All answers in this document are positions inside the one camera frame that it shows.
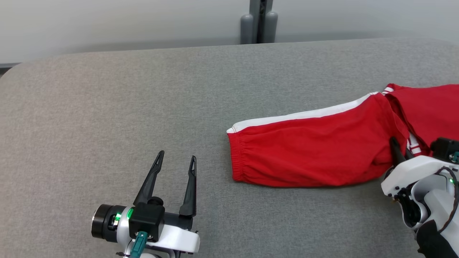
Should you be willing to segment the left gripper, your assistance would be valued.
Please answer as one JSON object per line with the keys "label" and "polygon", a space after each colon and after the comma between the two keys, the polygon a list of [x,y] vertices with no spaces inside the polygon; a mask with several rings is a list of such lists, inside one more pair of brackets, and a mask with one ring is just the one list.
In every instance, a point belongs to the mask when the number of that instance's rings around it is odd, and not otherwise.
{"label": "left gripper", "polygon": [[[159,151],[148,175],[146,176],[133,205],[147,204],[153,197],[156,177],[161,171],[165,151]],[[94,212],[91,223],[91,234],[94,238],[104,239],[107,242],[118,243],[121,252],[117,255],[131,255],[136,243],[136,238],[131,238],[129,219],[134,207],[102,204]],[[159,240],[154,242],[147,239],[143,248],[143,255],[181,255],[194,254],[199,251],[200,236],[197,231],[192,231],[193,219],[197,213],[197,159],[192,156],[189,170],[188,183],[183,204],[179,215],[166,212],[164,214],[164,227]]]}

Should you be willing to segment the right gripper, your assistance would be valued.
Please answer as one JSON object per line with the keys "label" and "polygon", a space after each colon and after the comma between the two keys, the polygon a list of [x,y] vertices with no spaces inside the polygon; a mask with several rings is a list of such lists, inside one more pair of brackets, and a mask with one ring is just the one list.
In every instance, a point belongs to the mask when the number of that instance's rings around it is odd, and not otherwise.
{"label": "right gripper", "polygon": [[381,183],[382,191],[386,196],[395,196],[402,188],[407,188],[412,183],[435,174],[442,167],[458,169],[457,164],[447,163],[434,157],[415,157],[410,149],[406,149],[404,155],[395,137],[390,138],[390,151],[394,169]]}

